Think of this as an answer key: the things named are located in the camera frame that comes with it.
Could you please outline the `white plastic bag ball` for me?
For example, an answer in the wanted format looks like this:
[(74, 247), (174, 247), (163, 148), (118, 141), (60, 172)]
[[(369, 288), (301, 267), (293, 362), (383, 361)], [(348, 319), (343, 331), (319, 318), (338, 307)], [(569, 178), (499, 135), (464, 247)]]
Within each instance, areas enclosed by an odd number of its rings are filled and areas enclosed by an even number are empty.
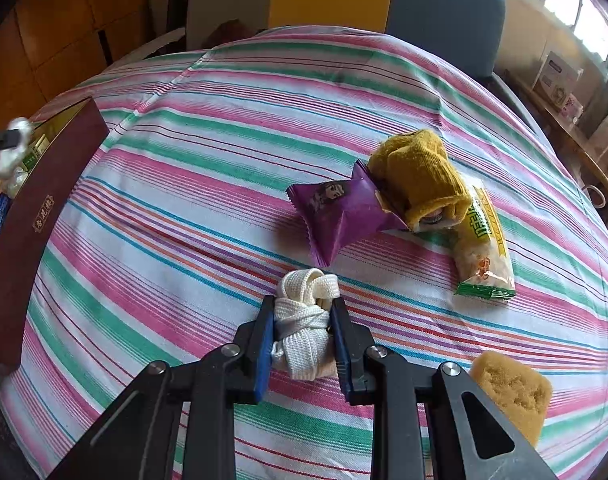
[(14, 118), (7, 126), (7, 136), (13, 144), (0, 151), (0, 178), (8, 179), (14, 168), (22, 162), (34, 132), (33, 124), (25, 117)]

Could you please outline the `white sock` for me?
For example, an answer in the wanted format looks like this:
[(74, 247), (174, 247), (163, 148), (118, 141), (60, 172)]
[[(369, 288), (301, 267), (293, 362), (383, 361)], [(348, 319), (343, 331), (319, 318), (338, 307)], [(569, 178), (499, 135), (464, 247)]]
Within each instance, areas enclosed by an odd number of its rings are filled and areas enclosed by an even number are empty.
[(316, 268), (293, 270), (280, 280), (274, 310), (277, 340), (272, 344), (275, 370), (301, 382), (336, 376), (328, 327), (332, 302), (339, 297), (336, 274)]

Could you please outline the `purple snack packet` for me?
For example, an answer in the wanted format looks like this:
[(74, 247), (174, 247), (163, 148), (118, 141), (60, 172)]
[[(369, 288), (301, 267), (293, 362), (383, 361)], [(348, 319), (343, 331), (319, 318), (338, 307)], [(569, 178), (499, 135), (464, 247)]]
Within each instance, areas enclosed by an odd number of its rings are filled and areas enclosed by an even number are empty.
[(377, 232), (407, 230), (361, 160), (348, 180), (292, 184), (287, 196), (304, 220), (314, 263), (324, 268), (347, 245)]

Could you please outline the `white rice cracker packet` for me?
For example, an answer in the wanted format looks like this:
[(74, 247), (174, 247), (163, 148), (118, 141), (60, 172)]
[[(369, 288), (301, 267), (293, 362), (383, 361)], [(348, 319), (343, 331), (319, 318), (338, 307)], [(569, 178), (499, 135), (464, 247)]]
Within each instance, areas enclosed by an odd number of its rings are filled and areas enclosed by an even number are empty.
[(456, 224), (434, 212), (419, 223), (420, 231), (446, 230), (458, 272), (456, 294), (486, 300), (516, 296), (513, 267), (498, 214), (483, 182), (463, 174), (472, 203)]

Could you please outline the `yellow sock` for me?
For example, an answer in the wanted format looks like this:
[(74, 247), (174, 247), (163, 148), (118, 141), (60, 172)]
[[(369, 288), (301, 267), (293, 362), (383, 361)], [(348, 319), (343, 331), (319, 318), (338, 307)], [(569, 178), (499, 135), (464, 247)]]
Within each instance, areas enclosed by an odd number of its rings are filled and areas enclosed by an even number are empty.
[(370, 155), (367, 167), (412, 232), (456, 226), (472, 204), (442, 139), (429, 129), (391, 136)]

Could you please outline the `yellow sponge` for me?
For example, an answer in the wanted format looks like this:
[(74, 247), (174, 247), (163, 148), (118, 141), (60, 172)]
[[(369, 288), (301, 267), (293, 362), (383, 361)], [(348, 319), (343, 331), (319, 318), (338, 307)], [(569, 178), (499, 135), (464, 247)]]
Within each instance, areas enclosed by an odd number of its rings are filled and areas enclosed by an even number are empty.
[(552, 397), (550, 381), (509, 356), (484, 351), (469, 375), (535, 448)]

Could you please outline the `green white carton box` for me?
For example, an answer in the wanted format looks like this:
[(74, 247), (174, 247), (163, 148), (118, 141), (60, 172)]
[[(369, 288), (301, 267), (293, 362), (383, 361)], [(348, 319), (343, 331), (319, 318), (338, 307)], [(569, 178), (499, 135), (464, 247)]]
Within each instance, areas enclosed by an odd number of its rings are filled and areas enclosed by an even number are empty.
[(49, 148), (49, 144), (49, 139), (47, 138), (46, 134), (43, 134), (30, 145), (24, 159), (22, 159), (22, 167), (28, 174), (33, 171), (35, 166), (42, 158), (42, 155), (46, 153)]

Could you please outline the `gold maroon storage box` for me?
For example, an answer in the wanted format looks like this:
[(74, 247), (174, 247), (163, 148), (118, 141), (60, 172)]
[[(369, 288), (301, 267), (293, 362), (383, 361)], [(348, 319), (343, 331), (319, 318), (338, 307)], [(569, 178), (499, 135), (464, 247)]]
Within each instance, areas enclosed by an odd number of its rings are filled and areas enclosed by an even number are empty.
[(86, 98), (37, 127), (49, 140), (0, 229), (0, 368), (21, 364), (28, 300), (42, 254), (77, 180), (109, 133), (95, 101)]

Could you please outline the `wooden wardrobe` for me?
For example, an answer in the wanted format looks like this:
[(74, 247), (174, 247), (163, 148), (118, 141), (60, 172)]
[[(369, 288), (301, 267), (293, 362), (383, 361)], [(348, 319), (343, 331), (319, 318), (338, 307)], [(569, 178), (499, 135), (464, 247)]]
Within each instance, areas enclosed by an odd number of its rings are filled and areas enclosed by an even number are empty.
[(149, 0), (0, 0), (0, 128), (151, 37)]

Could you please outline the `brown plush pillow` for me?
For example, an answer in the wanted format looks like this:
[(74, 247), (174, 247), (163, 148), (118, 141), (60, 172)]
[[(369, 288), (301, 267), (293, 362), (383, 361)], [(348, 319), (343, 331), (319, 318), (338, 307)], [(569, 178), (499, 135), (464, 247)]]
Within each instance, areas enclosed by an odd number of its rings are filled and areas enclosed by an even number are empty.
[(236, 18), (218, 25), (201, 44), (201, 49), (212, 49), (221, 44), (253, 37), (256, 31)]

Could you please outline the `wooden side desk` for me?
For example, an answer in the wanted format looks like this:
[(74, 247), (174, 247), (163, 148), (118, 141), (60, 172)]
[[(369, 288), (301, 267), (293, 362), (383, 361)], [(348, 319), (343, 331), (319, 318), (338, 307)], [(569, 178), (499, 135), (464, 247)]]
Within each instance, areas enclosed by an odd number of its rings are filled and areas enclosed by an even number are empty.
[(531, 111), (531, 115), (546, 133), (549, 142), (569, 173), (581, 188), (601, 188), (594, 205), (602, 207), (608, 200), (608, 175), (598, 165), (595, 151), (588, 146), (579, 128), (568, 122), (541, 96), (535, 93), (521, 78), (506, 72), (506, 83), (516, 92), (520, 101)]

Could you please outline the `white box on desk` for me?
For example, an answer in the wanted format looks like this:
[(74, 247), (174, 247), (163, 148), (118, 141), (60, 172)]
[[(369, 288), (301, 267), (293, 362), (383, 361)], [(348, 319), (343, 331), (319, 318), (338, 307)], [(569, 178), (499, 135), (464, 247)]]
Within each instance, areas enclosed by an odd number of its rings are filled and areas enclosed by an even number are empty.
[(537, 73), (533, 90), (555, 110), (562, 110), (584, 70), (549, 51)]

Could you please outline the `grey yellow blue headboard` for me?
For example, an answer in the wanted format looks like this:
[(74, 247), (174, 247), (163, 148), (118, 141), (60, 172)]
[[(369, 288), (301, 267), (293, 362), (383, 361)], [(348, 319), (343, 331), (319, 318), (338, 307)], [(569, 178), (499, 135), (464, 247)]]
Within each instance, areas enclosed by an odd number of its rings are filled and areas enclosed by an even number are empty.
[(483, 81), (492, 76), (506, 15), (505, 0), (188, 0), (187, 46), (223, 22), (256, 32), (294, 25), (338, 25), (385, 32)]

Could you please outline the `white bed rail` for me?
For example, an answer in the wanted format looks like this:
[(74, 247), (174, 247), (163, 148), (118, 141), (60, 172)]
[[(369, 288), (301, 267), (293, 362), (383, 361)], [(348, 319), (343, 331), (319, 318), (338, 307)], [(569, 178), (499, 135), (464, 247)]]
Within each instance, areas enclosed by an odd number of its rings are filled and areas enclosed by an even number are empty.
[(118, 68), (123, 65), (135, 63), (150, 58), (164, 49), (176, 46), (178, 42), (182, 42), (186, 36), (185, 27), (179, 27), (178, 29), (171, 30), (166, 34), (156, 37), (155, 39), (143, 44), (142, 46), (130, 51), (126, 55), (122, 56), (119, 60), (113, 62), (110, 68)]

